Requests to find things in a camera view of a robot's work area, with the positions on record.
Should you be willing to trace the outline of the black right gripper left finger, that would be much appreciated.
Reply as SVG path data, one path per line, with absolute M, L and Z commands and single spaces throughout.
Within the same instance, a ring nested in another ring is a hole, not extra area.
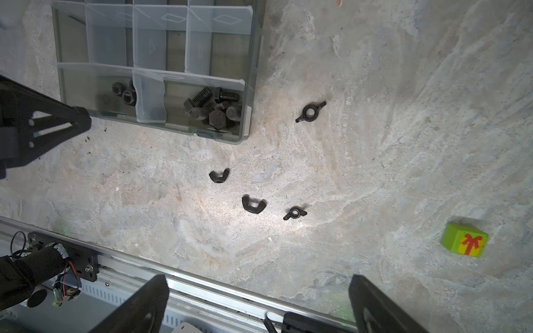
M 156 275 L 90 332 L 159 332 L 169 300 L 164 275 Z

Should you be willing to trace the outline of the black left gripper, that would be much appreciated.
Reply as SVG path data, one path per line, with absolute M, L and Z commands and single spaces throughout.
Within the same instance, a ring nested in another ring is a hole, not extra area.
M 1 178 L 90 130 L 85 108 L 72 107 L 1 77 Z

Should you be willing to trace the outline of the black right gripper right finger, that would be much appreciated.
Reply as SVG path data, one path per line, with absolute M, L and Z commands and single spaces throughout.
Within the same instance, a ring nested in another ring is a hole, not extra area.
M 352 277 L 348 295 L 358 332 L 428 332 L 362 275 Z

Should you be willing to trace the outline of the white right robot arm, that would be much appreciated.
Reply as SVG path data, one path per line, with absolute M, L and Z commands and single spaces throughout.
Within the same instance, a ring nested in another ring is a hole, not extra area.
M 348 295 L 355 323 L 272 301 L 242 290 L 206 282 L 179 282 L 152 275 L 125 303 L 106 317 L 94 332 L 158 332 L 171 294 L 185 296 L 216 313 L 232 312 L 241 320 L 261 322 L 268 332 L 424 332 L 425 328 L 388 298 L 366 277 L 355 275 Z

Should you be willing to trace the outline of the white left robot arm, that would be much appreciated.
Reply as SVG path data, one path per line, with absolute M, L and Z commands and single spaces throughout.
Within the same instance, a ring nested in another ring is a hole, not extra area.
M 8 169 L 38 160 L 92 126 L 85 108 L 71 107 L 1 77 L 1 179 Z M 61 300 L 79 294 L 80 280 L 97 279 L 95 251 L 51 237 L 26 236 L 19 251 L 1 257 L 1 309 L 28 300 L 38 286 L 57 278 Z

